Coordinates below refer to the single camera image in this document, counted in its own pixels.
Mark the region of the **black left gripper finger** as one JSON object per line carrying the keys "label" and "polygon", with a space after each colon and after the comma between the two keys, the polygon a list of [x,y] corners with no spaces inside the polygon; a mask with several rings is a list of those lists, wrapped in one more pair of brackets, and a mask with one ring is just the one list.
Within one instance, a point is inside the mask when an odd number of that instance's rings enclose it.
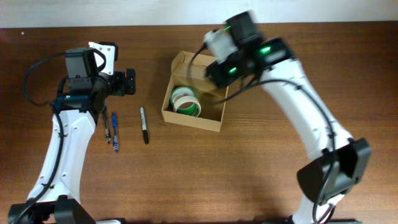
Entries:
{"label": "black left gripper finger", "polygon": [[134,95],[135,93],[136,93],[136,83],[135,83],[135,81],[127,82],[126,83],[126,94],[127,95]]}
{"label": "black left gripper finger", "polygon": [[136,71],[133,68],[126,69],[126,80],[128,82],[134,82],[136,79]]}

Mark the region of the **green tape roll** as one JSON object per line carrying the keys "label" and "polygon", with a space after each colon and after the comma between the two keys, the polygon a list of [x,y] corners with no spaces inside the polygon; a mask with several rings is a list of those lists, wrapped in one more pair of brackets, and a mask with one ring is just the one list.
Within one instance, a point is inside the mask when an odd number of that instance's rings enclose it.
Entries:
{"label": "green tape roll", "polygon": [[[173,111],[174,111],[175,101],[183,96],[194,96],[196,99],[198,99],[196,93],[193,91],[192,88],[188,86],[177,87],[172,91],[170,95],[170,104],[172,105]],[[199,117],[200,114],[198,116],[195,115],[196,114],[196,112],[194,112],[195,109],[196,106],[193,105],[192,103],[185,103],[177,110],[177,112],[174,113]]]}

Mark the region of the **brown cardboard box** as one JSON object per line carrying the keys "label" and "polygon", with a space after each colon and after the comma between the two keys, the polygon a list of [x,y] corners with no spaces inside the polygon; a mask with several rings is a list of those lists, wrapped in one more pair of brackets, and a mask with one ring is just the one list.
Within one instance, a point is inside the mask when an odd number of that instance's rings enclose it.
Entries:
{"label": "brown cardboard box", "polygon": [[[172,60],[171,76],[162,105],[162,116],[168,123],[219,132],[223,122],[225,103],[211,106],[212,101],[221,101],[228,95],[228,88],[219,89],[205,78],[205,68],[216,61],[208,55],[195,56],[192,52],[181,51]],[[174,89],[188,86],[196,93],[201,104],[199,117],[173,112],[170,95]]]}

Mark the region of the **beige masking tape roll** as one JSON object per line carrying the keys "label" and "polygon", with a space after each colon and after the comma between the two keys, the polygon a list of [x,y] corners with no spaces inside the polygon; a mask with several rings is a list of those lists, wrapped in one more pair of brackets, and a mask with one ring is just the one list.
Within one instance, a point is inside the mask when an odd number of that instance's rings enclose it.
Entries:
{"label": "beige masking tape roll", "polygon": [[194,110],[194,112],[196,112],[196,116],[201,113],[201,104],[194,96],[183,96],[177,99],[174,103],[174,112],[177,112],[177,110],[185,103],[192,103],[196,106],[196,109]]}

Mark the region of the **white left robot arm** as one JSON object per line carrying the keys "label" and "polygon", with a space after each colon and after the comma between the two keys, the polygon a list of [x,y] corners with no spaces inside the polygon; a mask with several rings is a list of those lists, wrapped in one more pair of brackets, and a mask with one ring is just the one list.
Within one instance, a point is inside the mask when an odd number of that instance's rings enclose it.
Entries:
{"label": "white left robot arm", "polygon": [[80,180],[88,143],[106,98],[133,95],[136,72],[114,70],[118,46],[113,42],[90,42],[62,52],[67,76],[58,85],[54,100],[52,137],[39,178],[26,203],[14,204],[9,223],[94,223],[80,203]]}

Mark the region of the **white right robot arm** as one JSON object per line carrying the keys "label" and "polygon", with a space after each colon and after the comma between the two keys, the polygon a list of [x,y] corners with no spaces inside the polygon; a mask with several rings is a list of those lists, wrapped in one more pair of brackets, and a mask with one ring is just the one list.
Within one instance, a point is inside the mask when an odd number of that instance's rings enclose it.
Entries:
{"label": "white right robot arm", "polygon": [[251,76],[244,89],[261,87],[280,106],[310,159],[297,172],[303,197],[289,223],[330,223],[337,203],[361,182],[372,149],[333,116],[309,82],[301,61],[280,37],[266,39],[250,13],[205,34],[203,48],[215,61],[205,76],[218,88]]}

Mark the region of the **black permanent marker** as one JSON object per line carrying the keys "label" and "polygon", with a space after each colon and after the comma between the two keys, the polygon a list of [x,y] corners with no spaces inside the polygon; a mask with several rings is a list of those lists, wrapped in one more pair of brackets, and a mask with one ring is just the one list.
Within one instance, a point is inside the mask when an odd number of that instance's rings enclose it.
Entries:
{"label": "black permanent marker", "polygon": [[147,131],[146,117],[143,107],[140,107],[140,114],[141,114],[142,133],[143,133],[144,142],[145,144],[149,144],[149,134]]}

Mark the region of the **black ballpoint pen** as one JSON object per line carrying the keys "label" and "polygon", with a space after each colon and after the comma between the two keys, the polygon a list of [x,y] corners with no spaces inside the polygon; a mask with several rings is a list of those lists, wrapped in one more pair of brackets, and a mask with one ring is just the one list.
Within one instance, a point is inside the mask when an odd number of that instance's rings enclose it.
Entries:
{"label": "black ballpoint pen", "polygon": [[103,118],[103,122],[104,122],[105,140],[109,144],[111,141],[111,133],[109,130],[109,121],[108,121],[108,114],[107,114],[106,108],[102,112],[102,118]]}

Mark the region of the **blue ballpoint pen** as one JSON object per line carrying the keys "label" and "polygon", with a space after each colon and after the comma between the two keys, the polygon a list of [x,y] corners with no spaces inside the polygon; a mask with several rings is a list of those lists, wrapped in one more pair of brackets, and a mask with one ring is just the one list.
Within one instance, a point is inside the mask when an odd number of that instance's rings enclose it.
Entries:
{"label": "blue ballpoint pen", "polygon": [[117,116],[116,113],[112,113],[112,126],[113,126],[113,147],[115,152],[119,152],[119,143],[118,143],[118,122],[117,122]]}

